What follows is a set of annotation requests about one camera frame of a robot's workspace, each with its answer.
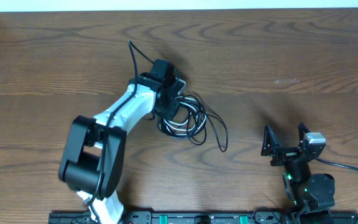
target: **wood grain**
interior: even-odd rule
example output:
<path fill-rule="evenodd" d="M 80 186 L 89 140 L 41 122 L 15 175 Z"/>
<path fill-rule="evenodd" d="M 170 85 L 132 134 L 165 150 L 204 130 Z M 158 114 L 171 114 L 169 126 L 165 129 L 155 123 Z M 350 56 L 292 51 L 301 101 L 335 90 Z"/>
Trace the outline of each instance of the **wood grain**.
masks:
<path fill-rule="evenodd" d="M 141 121 L 127 141 L 126 205 L 290 206 L 283 168 L 259 154 L 265 124 L 292 146 L 304 121 L 328 139 L 321 157 L 358 167 L 358 9 L 0 13 L 0 223 L 84 209 L 58 165 L 72 120 L 105 110 L 132 78 L 128 39 L 186 75 L 188 90 L 224 118 L 229 149 L 213 138 L 195 147 Z M 311 169 L 336 179 L 336 210 L 358 212 L 358 173 Z"/>

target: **wooden tabletop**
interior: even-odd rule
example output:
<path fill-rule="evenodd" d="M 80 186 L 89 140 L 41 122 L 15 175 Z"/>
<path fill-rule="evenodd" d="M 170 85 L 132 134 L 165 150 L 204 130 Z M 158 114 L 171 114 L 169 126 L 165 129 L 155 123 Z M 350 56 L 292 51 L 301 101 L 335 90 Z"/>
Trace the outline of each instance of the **wooden tabletop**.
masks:
<path fill-rule="evenodd" d="M 321 158 L 358 167 L 358 9 L 0 13 L 0 223 L 85 209 L 58 180 L 59 162 L 73 119 L 104 111 L 134 76 L 128 39 L 182 70 L 226 122 L 229 149 L 219 151 L 210 127 L 194 146 L 140 121 L 118 188 L 125 205 L 293 205 L 283 167 L 260 156 L 265 124 L 296 146 L 304 121 L 327 138 Z M 334 176 L 335 210 L 358 212 L 357 172 L 310 167 Z"/>

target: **white wall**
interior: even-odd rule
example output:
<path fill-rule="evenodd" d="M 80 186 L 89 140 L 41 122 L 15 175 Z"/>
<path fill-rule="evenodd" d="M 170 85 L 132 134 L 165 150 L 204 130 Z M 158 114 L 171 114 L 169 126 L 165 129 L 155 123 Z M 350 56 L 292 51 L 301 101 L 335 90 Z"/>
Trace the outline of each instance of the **white wall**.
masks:
<path fill-rule="evenodd" d="M 358 7 L 358 0 L 0 0 L 0 12 Z"/>

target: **wooden table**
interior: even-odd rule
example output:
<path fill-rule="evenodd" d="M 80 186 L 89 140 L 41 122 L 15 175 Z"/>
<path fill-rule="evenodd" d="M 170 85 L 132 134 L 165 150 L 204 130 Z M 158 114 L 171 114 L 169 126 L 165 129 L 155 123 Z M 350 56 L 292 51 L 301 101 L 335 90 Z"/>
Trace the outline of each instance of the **wooden table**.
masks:
<path fill-rule="evenodd" d="M 229 149 L 210 129 L 196 147 L 140 121 L 118 189 L 126 205 L 290 206 L 283 168 L 260 156 L 265 124 L 295 146 L 304 121 L 327 138 L 321 158 L 358 167 L 358 9 L 0 13 L 0 223 L 85 209 L 58 180 L 60 158 L 73 119 L 104 111 L 134 76 L 128 39 L 187 75 L 225 120 Z M 358 173 L 310 166 L 336 179 L 335 210 L 358 212 Z"/>

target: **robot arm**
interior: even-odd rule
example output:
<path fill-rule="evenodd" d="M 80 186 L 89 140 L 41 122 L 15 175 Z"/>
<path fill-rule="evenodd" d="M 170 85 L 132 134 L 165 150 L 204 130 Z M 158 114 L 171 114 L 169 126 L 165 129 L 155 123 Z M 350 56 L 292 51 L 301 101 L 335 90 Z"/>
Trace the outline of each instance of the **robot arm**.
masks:
<path fill-rule="evenodd" d="M 84 201 L 93 196 L 101 182 L 99 194 L 90 206 L 93 219 L 99 217 L 101 223 L 113 224 L 120 220 L 124 207 L 117 197 L 116 187 L 124 164 L 126 136 L 147 113 L 153 112 L 169 120 L 176 115 L 179 102 L 175 97 L 186 84 L 177 75 L 178 71 L 170 62 L 156 60 L 150 72 L 140 74 L 137 82 L 130 80 L 127 91 L 106 111 L 93 118 L 78 116 L 72 123 L 60 163 L 59 179 L 77 191 Z M 136 93 L 129 98 L 136 85 Z M 106 128 L 111 112 L 119 106 Z M 83 150 L 84 146 L 101 149 L 106 137 L 108 144 L 103 162 L 100 157 Z"/>

